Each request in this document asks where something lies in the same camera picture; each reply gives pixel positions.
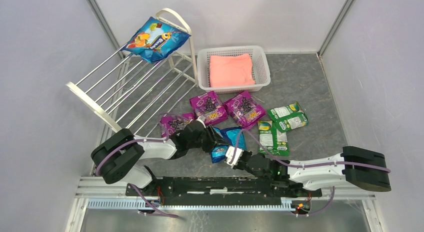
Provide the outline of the blue candy bag with fruits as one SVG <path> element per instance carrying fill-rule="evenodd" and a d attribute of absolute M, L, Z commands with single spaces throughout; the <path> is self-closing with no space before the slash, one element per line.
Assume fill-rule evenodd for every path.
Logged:
<path fill-rule="evenodd" d="M 156 63 L 179 49 L 189 38 L 188 33 L 150 17 L 121 50 Z"/>

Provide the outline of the blue candy bag back side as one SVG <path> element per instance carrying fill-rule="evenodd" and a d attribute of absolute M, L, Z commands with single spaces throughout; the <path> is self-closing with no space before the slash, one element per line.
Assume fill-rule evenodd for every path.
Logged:
<path fill-rule="evenodd" d="M 219 134 L 225 141 L 227 141 L 231 146 L 236 144 L 237 135 L 241 131 L 241 127 L 231 127 L 225 129 L 219 129 L 214 127 L 214 130 Z M 228 145 L 218 145 L 211 151 L 211 162 L 218 163 L 226 158 L 226 152 L 228 150 Z M 238 141 L 238 148 L 247 150 L 246 142 L 244 135 L 241 135 Z"/>

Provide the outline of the green candy bag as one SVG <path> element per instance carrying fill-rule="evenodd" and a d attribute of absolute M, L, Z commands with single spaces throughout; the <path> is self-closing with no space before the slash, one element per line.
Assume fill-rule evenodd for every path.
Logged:
<path fill-rule="evenodd" d="M 287 134 L 280 132 L 272 121 L 260 120 L 257 122 L 259 142 L 267 151 L 275 156 L 289 156 Z"/>
<path fill-rule="evenodd" d="M 279 132 L 285 133 L 296 128 L 307 126 L 308 117 L 298 102 L 267 111 Z"/>

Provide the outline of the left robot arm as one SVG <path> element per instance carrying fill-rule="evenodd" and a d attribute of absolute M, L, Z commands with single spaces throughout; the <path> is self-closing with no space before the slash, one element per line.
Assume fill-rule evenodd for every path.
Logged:
<path fill-rule="evenodd" d="M 90 157 L 95 164 L 95 175 L 106 184 L 124 181 L 145 188 L 153 182 L 154 175 L 147 167 L 136 167 L 140 160 L 173 160 L 191 149 L 212 153 L 217 147 L 229 145 L 212 126 L 192 120 L 184 129 L 165 138 L 139 137 L 123 128 L 94 149 Z"/>

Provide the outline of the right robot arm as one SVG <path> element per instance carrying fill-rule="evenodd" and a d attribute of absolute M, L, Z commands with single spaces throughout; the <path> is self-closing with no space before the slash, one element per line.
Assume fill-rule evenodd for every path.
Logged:
<path fill-rule="evenodd" d="M 389 192 L 390 170 L 382 153 L 345 146 L 341 153 L 313 160 L 277 160 L 230 147 L 226 164 L 286 190 L 316 191 L 352 184 L 371 192 Z"/>

